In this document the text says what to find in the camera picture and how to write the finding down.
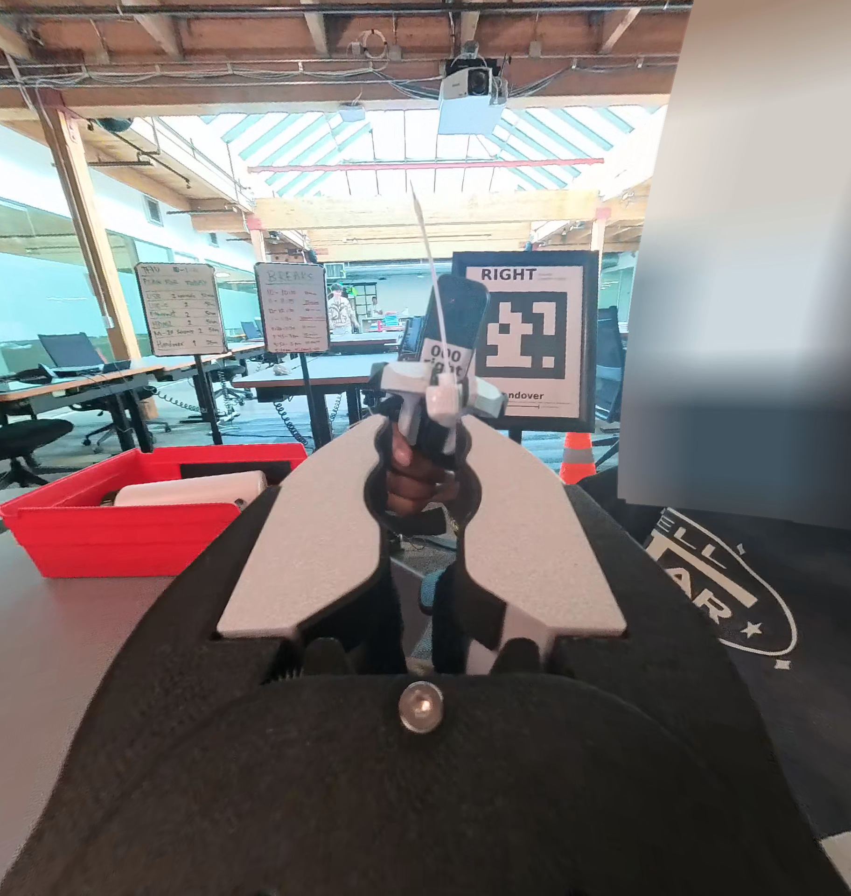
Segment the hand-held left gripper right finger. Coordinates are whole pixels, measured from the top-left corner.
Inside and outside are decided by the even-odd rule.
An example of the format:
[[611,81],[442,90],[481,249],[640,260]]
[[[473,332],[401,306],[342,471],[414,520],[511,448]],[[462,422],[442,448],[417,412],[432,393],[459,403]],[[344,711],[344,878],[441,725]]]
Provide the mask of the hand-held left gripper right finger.
[[465,671],[485,675],[509,642],[545,666],[566,637],[619,638],[626,621],[562,480],[517,442],[465,417],[475,509],[460,544]]

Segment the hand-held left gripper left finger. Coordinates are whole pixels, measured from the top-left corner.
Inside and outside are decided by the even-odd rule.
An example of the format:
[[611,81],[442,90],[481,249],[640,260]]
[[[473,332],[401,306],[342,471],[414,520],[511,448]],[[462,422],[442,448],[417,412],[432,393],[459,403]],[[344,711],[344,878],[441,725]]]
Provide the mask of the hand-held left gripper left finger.
[[218,620],[220,636],[300,641],[374,579],[382,537],[364,489],[383,464],[386,427],[383,416],[367,418],[284,479]]

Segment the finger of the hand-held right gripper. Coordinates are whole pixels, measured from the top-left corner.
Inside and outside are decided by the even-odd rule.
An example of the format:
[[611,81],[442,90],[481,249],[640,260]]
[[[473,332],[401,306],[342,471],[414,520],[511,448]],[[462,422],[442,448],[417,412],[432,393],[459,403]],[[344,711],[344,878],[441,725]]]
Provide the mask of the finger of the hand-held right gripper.
[[381,411],[410,446],[438,444],[438,383],[428,362],[392,361],[372,365],[369,385],[384,396]]
[[496,420],[504,415],[506,395],[495,385],[478,376],[462,382],[462,414]]

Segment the thin white rod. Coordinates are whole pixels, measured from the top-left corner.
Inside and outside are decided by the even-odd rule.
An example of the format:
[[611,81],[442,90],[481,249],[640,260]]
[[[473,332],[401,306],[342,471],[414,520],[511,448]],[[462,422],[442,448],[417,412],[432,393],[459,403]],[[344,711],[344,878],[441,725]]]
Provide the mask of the thin white rod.
[[442,292],[426,230],[424,212],[413,187],[410,188],[410,196],[431,274],[434,308],[441,344],[442,369],[438,370],[436,364],[432,366],[432,383],[425,391],[425,405],[431,420],[448,430],[454,430],[461,418],[461,399],[457,376],[451,368]]

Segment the red plastic storage bin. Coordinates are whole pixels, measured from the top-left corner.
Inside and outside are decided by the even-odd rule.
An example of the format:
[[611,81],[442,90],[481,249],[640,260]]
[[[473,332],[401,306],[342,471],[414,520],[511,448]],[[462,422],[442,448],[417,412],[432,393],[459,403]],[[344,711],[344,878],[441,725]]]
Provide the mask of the red plastic storage bin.
[[240,512],[227,504],[103,506],[140,483],[260,470],[279,485],[307,458],[297,443],[131,450],[0,504],[0,520],[47,578],[175,576]]

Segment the person's right hand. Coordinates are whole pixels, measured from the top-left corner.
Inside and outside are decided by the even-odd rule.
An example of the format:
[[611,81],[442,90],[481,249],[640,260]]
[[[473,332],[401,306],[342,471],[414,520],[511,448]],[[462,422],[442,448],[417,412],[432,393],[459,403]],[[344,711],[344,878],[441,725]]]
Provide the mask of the person's right hand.
[[460,485],[454,474],[411,446],[393,424],[391,460],[386,473],[387,511],[410,517],[431,504],[455,500]]

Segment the wooden office desk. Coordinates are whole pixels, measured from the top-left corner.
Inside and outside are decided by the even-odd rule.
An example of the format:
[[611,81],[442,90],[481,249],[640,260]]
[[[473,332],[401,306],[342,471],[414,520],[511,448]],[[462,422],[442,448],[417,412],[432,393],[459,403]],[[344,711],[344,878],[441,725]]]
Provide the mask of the wooden office desk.
[[275,403],[294,395],[304,395],[314,449],[317,450],[332,439],[327,397],[344,396],[349,423],[356,424],[364,415],[362,392],[372,391],[368,384],[373,367],[396,359],[396,352],[324,355],[301,361],[285,375],[268,369],[238,378],[234,385],[252,391],[260,402]]
[[35,419],[54,410],[99,401],[112,416],[118,442],[125,451],[151,451],[153,438],[140,408],[142,390],[159,384],[198,379],[193,356],[146,356],[125,362],[121,369],[57,377],[47,383],[11,381],[0,390],[0,425],[10,418]]

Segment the orange traffic cone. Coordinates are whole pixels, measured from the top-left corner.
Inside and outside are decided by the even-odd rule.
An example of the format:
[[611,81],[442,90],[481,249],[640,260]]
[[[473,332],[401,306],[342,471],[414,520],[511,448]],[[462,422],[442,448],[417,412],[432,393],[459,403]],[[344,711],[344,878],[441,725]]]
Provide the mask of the orange traffic cone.
[[597,465],[593,453],[592,435],[584,432],[568,432],[565,435],[559,477],[566,486],[576,485],[585,478],[596,475]]

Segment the black framed marker sign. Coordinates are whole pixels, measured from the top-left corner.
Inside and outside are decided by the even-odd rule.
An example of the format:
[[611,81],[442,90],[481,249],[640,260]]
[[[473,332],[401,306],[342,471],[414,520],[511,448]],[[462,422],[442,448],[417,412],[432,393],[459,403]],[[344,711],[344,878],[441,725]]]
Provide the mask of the black framed marker sign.
[[472,369],[506,399],[498,430],[590,433],[595,426],[599,255],[455,252],[453,274],[484,286]]

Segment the handwritten whiteboard sign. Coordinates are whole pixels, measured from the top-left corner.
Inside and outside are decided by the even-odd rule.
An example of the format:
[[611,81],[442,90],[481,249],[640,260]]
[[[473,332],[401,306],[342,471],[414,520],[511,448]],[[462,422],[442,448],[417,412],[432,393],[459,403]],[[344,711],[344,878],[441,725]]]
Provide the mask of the handwritten whiteboard sign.
[[317,354],[330,349],[326,275],[319,264],[256,263],[266,351]]
[[134,272],[153,356],[228,352],[212,265],[138,263]]

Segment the white ceiling projector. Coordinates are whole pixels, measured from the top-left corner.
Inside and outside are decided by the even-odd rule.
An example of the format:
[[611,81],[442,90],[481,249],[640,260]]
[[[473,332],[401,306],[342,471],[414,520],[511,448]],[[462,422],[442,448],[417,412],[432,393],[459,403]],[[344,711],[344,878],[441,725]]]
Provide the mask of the white ceiling projector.
[[457,56],[445,62],[439,86],[440,136],[488,136],[499,124],[509,99],[503,60]]

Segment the wooden support post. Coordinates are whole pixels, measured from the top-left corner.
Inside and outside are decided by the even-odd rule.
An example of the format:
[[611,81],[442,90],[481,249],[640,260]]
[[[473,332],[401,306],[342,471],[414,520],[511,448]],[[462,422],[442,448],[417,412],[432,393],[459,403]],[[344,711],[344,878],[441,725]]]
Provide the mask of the wooden support post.
[[115,256],[99,215],[77,117],[54,91],[33,90],[29,95],[53,157],[108,342],[117,360],[136,360],[140,348]]

